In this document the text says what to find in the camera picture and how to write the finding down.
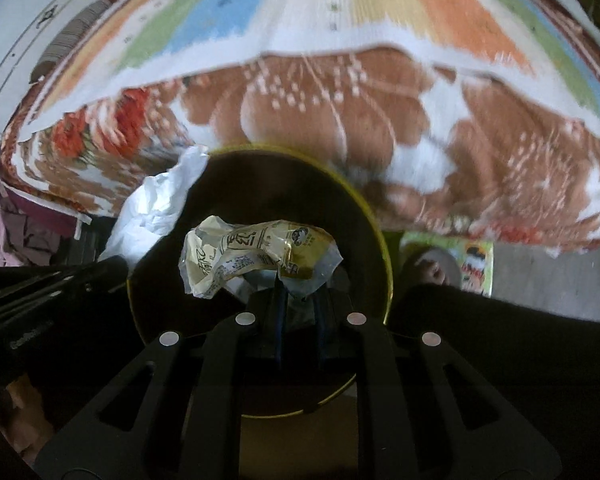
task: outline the silver screw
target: silver screw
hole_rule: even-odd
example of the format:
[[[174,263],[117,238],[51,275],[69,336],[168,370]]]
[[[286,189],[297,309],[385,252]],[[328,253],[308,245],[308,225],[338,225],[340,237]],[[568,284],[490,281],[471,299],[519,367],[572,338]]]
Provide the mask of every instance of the silver screw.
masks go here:
[[[235,317],[235,322],[238,325],[249,326],[255,323],[256,317],[251,312],[241,312]]]
[[[162,346],[173,346],[179,340],[180,336],[176,332],[164,332],[159,339]]]
[[[427,346],[438,346],[442,343],[442,338],[435,332],[425,332],[422,334],[422,342]]]
[[[364,325],[366,323],[366,316],[361,312],[352,312],[347,316],[347,321],[349,324],[355,326]]]

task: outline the floor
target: floor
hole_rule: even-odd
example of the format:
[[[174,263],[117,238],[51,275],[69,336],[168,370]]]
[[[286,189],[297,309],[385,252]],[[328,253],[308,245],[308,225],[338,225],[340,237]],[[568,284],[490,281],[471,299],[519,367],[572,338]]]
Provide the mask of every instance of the floor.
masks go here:
[[[542,249],[497,244],[494,298],[600,321],[600,249],[552,258]]]

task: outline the bed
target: bed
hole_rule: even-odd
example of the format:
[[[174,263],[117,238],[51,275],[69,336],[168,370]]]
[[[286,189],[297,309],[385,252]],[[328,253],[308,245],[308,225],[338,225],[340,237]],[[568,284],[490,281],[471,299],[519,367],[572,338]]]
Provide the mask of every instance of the bed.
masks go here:
[[[106,1],[7,127],[10,189],[115,217],[187,146],[266,143],[385,230],[600,246],[600,32],[571,0]]]

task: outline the plastic wrapper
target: plastic wrapper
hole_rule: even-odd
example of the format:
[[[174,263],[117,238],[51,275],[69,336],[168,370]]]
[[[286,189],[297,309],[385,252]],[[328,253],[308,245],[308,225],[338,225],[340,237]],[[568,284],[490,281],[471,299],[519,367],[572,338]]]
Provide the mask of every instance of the plastic wrapper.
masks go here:
[[[230,225],[209,216],[185,238],[180,273],[185,290],[212,298],[226,282],[254,270],[275,270],[296,298],[315,292],[342,261],[324,230],[286,220]]]
[[[205,146],[192,146],[166,173],[148,176],[122,206],[99,260],[120,255],[129,273],[149,250],[169,234],[182,213],[189,189],[206,168]]]

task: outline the yellow wrapper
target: yellow wrapper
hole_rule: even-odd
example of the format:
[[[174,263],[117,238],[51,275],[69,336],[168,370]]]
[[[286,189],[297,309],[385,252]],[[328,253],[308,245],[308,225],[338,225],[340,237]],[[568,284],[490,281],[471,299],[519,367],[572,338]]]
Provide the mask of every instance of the yellow wrapper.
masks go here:
[[[250,270],[278,270],[296,297],[315,292],[342,261],[324,230],[286,220],[251,226],[209,216],[187,234],[180,272],[185,289],[212,298],[224,284]]]

